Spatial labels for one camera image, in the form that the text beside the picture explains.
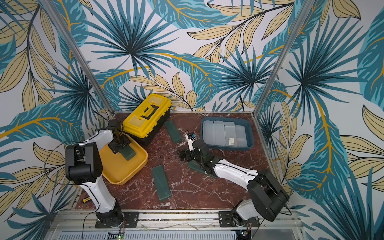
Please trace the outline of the green pencil case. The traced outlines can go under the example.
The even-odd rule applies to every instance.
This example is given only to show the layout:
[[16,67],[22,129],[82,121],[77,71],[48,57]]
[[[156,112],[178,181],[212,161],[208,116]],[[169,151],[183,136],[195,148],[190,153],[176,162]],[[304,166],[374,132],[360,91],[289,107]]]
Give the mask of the green pencil case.
[[125,147],[119,149],[119,153],[124,157],[126,161],[131,160],[137,155],[136,152],[129,145],[126,145]]
[[166,127],[166,130],[173,143],[180,143],[183,141],[182,135],[179,133],[179,130],[173,121],[166,121],[164,126]]
[[152,168],[152,175],[153,175],[154,185],[156,187],[159,200],[165,201],[171,198],[172,194],[168,184],[164,166],[159,165]]
[[214,178],[214,179],[217,178],[216,176],[214,176],[214,175],[212,175],[212,174],[208,174],[208,173],[206,173],[206,171],[202,170],[202,169],[201,169],[201,166],[200,166],[196,161],[190,161],[190,162],[188,162],[188,163],[187,163],[187,166],[188,166],[189,169],[191,169],[191,170],[193,170],[193,171],[196,171],[196,172],[198,172],[198,173],[201,173],[201,174],[203,174],[203,175],[209,176],[209,177]]

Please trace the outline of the yellow black toolbox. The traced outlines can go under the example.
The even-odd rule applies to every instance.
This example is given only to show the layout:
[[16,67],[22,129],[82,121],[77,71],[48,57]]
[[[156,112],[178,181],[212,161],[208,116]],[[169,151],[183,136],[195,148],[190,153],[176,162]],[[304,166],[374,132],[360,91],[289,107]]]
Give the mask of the yellow black toolbox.
[[123,131],[141,146],[151,143],[170,116],[170,99],[150,94],[124,121]]

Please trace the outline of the yellow plastic tray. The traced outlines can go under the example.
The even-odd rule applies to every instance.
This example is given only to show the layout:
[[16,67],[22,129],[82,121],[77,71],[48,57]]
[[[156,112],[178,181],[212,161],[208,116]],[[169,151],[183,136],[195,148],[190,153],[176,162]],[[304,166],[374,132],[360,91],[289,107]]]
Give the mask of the yellow plastic tray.
[[124,134],[131,141],[129,147],[135,156],[126,160],[123,154],[114,154],[108,145],[100,150],[103,164],[103,176],[113,185],[123,185],[137,174],[148,162],[148,153],[133,138]]

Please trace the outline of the clear ribbed case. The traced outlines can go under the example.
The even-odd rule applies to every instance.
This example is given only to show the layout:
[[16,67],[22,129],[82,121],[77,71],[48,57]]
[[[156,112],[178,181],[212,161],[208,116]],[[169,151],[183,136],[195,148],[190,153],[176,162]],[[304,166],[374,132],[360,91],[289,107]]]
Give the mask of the clear ribbed case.
[[203,139],[207,145],[215,144],[215,125],[213,121],[203,122]]

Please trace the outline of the clear case with red pen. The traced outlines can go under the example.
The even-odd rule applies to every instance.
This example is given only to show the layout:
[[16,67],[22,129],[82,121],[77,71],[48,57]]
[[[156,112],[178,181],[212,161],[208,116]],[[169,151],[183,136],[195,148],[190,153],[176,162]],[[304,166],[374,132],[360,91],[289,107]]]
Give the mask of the clear case with red pen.
[[214,121],[215,127],[215,145],[225,146],[226,145],[226,134],[225,124],[223,121]]

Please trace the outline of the clear case with barcode label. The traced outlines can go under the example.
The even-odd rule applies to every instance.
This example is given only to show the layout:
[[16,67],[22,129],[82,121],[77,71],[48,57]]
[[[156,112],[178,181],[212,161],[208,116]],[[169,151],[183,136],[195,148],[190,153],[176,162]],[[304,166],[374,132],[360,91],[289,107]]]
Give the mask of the clear case with barcode label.
[[226,137],[226,146],[236,147],[237,146],[237,136],[236,128],[234,122],[225,122],[225,137]]

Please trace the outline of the clear case stack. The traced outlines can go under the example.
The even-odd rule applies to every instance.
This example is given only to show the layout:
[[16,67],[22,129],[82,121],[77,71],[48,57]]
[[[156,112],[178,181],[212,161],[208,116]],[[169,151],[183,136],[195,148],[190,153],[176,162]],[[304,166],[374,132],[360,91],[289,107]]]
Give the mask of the clear case stack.
[[247,134],[245,126],[235,126],[237,146],[240,148],[246,148],[248,146]]

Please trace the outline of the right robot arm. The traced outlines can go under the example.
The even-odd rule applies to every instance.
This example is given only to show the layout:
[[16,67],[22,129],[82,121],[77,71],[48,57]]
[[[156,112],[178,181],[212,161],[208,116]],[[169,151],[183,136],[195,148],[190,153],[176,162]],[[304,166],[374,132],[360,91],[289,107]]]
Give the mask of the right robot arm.
[[224,220],[242,227],[249,220],[273,222],[289,200],[280,182],[267,169],[250,170],[215,156],[202,139],[188,139],[187,147],[177,149],[182,162],[196,162],[206,175],[228,180],[248,191],[250,199],[239,202]]

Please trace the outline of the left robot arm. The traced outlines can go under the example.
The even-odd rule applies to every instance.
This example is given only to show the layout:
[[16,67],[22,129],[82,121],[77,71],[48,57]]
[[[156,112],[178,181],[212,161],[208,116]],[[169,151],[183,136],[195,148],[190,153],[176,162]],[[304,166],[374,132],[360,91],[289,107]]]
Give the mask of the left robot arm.
[[65,149],[66,178],[86,191],[97,209],[97,220],[103,227],[117,228],[124,221],[124,214],[117,200],[110,194],[103,180],[100,156],[103,147],[108,147],[113,157],[116,157],[131,143],[128,137],[122,136],[122,132],[122,122],[109,120],[106,128]]

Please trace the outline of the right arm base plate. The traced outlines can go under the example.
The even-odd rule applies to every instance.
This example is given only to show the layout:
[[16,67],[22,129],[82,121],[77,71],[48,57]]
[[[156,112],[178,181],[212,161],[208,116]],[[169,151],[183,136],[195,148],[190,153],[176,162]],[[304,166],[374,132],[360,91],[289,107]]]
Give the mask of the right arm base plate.
[[260,226],[260,220],[258,217],[244,220],[235,211],[219,211],[218,215],[221,228],[243,228]]

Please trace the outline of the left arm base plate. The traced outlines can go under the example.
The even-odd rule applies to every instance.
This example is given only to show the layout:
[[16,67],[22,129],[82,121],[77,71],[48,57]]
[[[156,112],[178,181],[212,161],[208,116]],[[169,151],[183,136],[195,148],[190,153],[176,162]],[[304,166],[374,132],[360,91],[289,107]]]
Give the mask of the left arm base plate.
[[121,212],[121,213],[97,213],[96,229],[134,229],[137,227],[139,212]]

